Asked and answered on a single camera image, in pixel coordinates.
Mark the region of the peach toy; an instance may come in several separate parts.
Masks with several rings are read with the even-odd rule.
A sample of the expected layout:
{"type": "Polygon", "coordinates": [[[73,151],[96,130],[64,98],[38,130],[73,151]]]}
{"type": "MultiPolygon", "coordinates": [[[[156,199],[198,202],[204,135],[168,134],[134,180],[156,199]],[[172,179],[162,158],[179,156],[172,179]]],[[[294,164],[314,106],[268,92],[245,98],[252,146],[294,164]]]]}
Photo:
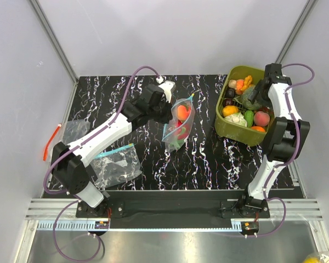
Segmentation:
{"type": "Polygon", "coordinates": [[[263,111],[258,111],[254,115],[254,123],[257,126],[266,127],[269,124],[269,122],[270,122],[270,116],[263,111]]]}
{"type": "Polygon", "coordinates": [[[191,108],[185,105],[179,105],[177,107],[177,118],[181,122],[185,122],[190,116],[191,108]]]}

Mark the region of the clear bag teal zipper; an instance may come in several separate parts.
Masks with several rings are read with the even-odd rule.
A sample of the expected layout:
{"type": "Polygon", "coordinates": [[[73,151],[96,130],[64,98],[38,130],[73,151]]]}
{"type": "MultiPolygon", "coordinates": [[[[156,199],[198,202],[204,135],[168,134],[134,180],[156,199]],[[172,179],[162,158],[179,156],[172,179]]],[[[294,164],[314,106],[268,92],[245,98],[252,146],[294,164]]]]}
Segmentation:
{"type": "Polygon", "coordinates": [[[177,100],[171,109],[172,120],[164,125],[162,142],[169,153],[179,150],[189,138],[196,113],[193,98],[194,93],[177,100]]]}

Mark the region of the red dragon fruit toy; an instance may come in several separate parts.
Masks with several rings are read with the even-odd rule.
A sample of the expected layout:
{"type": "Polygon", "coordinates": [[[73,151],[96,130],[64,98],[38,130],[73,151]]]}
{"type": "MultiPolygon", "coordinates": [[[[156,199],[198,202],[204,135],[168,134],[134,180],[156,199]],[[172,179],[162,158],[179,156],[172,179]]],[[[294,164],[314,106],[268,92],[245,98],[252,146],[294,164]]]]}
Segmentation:
{"type": "Polygon", "coordinates": [[[180,148],[185,139],[189,136],[189,126],[187,123],[181,122],[180,120],[177,121],[175,130],[173,131],[172,142],[171,144],[174,145],[176,148],[180,148]]]}

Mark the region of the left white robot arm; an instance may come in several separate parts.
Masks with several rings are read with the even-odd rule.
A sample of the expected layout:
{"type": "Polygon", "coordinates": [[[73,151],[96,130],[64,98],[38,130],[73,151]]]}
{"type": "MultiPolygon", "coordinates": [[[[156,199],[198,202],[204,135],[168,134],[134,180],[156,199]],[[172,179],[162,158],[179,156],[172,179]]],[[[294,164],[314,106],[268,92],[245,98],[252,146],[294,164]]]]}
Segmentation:
{"type": "Polygon", "coordinates": [[[149,84],[137,98],[124,102],[119,113],[114,113],[89,134],[68,145],[57,143],[49,173],[66,192],[85,202],[94,216],[103,216],[107,212],[105,196],[92,183],[87,167],[104,149],[149,121],[167,124],[172,119],[174,89],[172,81],[149,84]]]}

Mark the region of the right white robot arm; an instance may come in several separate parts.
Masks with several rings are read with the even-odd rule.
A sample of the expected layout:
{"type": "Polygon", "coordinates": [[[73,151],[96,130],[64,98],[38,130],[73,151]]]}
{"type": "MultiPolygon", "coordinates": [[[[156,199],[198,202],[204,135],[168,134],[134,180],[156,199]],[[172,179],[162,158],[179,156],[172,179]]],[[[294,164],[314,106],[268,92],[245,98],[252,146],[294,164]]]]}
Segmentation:
{"type": "Polygon", "coordinates": [[[239,198],[235,209],[243,218],[255,218],[269,211],[268,196],[279,173],[298,158],[310,130],[292,98],[294,84],[282,74],[283,66],[268,64],[250,102],[259,102],[274,112],[274,120],[262,142],[263,160],[252,182],[239,198]]]}

